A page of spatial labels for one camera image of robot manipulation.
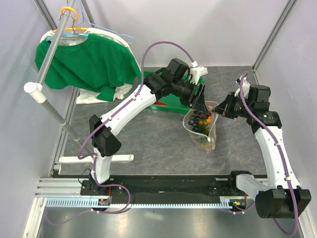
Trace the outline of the dark purple grape bunch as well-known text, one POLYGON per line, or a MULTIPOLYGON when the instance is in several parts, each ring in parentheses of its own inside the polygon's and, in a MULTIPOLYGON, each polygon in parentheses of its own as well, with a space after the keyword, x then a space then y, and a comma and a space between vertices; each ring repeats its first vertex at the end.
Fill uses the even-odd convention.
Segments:
POLYGON ((192 114, 189 117, 188 125, 193 132, 203 133, 205 117, 199 114, 192 114))

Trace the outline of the orange carrot with green leaves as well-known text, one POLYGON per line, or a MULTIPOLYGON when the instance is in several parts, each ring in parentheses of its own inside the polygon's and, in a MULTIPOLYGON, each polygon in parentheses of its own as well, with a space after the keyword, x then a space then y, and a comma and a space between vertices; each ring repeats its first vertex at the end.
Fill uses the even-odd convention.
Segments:
POLYGON ((194 142, 200 148, 209 149, 215 142, 214 127, 210 124, 203 125, 203 133, 197 133, 194 136, 194 142))

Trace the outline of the clear dotted zip top bag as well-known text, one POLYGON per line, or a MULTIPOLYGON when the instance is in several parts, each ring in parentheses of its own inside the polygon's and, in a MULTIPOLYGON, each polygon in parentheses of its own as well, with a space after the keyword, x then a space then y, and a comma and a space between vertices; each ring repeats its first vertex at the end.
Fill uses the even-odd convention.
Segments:
POLYGON ((204 116, 201 112, 191 109, 183 119, 183 127, 189 133, 193 143, 203 150, 214 150, 216 146, 216 121, 218 114, 212 112, 218 103, 215 101, 205 101, 209 110, 209 116, 204 116))

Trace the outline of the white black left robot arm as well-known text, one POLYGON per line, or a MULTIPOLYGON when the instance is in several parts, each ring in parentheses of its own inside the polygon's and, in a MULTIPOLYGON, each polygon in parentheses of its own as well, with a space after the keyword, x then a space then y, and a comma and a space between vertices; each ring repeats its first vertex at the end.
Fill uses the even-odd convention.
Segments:
POLYGON ((117 135, 138 113, 159 101, 162 97, 174 95, 180 103, 200 112, 208 112, 205 105, 205 85, 199 83, 207 74, 204 66, 191 65, 174 58, 167 67, 148 74, 142 85, 132 92, 112 111, 90 118, 92 146, 96 155, 93 162, 92 190, 103 195, 107 193, 110 165, 114 154, 121 148, 117 135))

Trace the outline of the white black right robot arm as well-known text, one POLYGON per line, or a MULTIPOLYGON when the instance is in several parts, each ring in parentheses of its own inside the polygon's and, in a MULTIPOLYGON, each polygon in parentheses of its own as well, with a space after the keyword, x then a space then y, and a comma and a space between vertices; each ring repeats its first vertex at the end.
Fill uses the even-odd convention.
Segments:
POLYGON ((277 112, 269 110, 270 88, 252 85, 247 98, 230 92, 213 112, 229 119, 246 118, 260 145, 267 173, 263 184, 249 172, 232 171, 228 192, 245 192, 255 202, 261 218, 293 219, 300 216, 311 201, 308 189, 302 189, 293 173, 283 144, 283 131, 277 112))

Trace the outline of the green plastic tray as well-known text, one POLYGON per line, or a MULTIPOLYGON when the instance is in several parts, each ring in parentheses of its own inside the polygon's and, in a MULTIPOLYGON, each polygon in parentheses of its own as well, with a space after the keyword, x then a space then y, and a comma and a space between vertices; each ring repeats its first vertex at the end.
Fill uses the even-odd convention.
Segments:
POLYGON ((162 97, 159 101, 168 104, 168 106, 159 106, 152 104, 147 107, 147 109, 166 111, 172 113, 187 114, 190 111, 190 108, 182 105, 180 99, 172 94, 162 97))

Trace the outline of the red chili pepper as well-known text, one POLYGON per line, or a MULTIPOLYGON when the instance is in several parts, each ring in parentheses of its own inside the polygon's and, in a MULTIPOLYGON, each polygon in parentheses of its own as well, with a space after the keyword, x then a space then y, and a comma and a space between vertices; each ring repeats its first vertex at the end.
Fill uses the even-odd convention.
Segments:
POLYGON ((159 106, 168 106, 168 104, 161 102, 161 101, 156 101, 154 104, 159 105, 159 106))

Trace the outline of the green t-shirt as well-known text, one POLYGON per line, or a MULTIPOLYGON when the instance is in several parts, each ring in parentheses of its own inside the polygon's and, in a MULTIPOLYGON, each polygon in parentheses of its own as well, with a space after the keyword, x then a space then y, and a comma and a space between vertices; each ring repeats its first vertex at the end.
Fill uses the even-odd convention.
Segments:
POLYGON ((84 42, 59 45, 45 77, 52 89, 67 86, 101 93, 101 100, 112 102, 116 87, 133 84, 141 71, 130 51, 117 42, 89 34, 84 42))

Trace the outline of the white t-shirt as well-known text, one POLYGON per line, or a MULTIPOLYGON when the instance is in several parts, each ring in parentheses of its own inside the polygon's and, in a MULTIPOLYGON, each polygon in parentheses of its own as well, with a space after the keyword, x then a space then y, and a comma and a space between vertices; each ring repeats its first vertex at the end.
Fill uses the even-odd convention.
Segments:
MULTIPOLYGON (((122 39, 121 37, 119 37, 111 32, 89 27, 88 30, 85 31, 84 33, 98 35, 98 36, 104 37, 106 39, 112 40, 114 42, 117 42, 120 45, 126 47, 130 51, 130 53, 133 55, 129 44, 124 39, 122 39)), ((44 40, 44 38, 50 34, 55 34, 55 30, 51 30, 51 31, 48 31, 47 33, 45 33, 41 37, 40 42, 42 42, 44 40)), ((74 45, 76 45, 77 42, 79 42, 79 40, 75 40, 75 39, 65 39, 65 41, 66 41, 67 46, 74 46, 74 45)), ((114 90, 112 101, 114 101, 115 99, 124 99, 124 96, 131 90, 131 88, 132 88, 132 85, 126 84, 126 83, 124 83, 123 86, 116 87, 114 90)), ((93 91, 85 90, 85 89, 80 89, 79 96, 76 99, 76 104, 78 104, 78 105, 80 105, 80 104, 95 104, 95 103, 103 103, 103 102, 106 102, 106 101, 101 100, 101 93, 93 92, 93 91)))

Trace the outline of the orange clothes hanger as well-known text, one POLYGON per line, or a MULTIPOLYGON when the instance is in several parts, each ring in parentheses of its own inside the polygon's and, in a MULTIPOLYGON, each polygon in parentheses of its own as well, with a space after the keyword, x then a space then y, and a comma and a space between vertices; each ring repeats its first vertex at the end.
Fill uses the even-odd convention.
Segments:
POLYGON ((64 15, 67 15, 68 17, 70 17, 72 19, 71 27, 65 27, 64 31, 69 31, 70 33, 76 33, 76 32, 84 33, 85 31, 88 30, 88 28, 86 28, 86 27, 78 27, 76 25, 76 21, 78 19, 78 13, 77 13, 77 11, 74 8, 69 7, 69 6, 62 7, 60 9, 60 18, 59 18, 59 20, 61 20, 61 18, 64 15))

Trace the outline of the teal clothes hanger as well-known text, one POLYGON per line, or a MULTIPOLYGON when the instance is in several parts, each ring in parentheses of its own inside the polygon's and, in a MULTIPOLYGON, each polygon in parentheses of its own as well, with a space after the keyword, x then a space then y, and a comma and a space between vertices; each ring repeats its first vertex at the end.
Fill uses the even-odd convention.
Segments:
MULTIPOLYGON (((75 39, 79 37, 88 37, 88 34, 85 33, 63 33, 60 39, 75 39)), ((50 34, 44 38, 46 41, 52 41, 55 38, 55 34, 50 34)))

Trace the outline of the silver clothes rack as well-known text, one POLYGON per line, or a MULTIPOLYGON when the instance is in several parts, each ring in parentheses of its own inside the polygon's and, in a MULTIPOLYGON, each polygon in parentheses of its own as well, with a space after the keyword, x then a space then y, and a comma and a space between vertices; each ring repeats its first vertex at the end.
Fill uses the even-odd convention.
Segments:
POLYGON ((24 90, 52 113, 84 155, 84 151, 95 152, 88 144, 95 142, 101 133, 96 132, 92 139, 81 139, 43 95, 43 84, 56 90, 73 86, 96 93, 99 101, 112 102, 117 92, 124 86, 132 86, 135 77, 141 77, 141 69, 121 35, 98 25, 81 28, 75 19, 67 30, 67 19, 72 12, 63 9, 58 28, 41 38, 35 55, 40 78, 35 83, 26 83, 24 90))

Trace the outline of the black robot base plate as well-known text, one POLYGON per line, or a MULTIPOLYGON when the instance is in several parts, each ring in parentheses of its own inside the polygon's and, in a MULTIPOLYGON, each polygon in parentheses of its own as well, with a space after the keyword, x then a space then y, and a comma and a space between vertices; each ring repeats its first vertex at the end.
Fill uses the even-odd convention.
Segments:
POLYGON ((131 195, 138 193, 159 194, 167 192, 184 192, 189 194, 206 194, 210 196, 241 196, 245 192, 235 186, 232 175, 112 175, 100 187, 92 176, 82 181, 80 194, 87 196, 123 195, 126 187, 131 195))

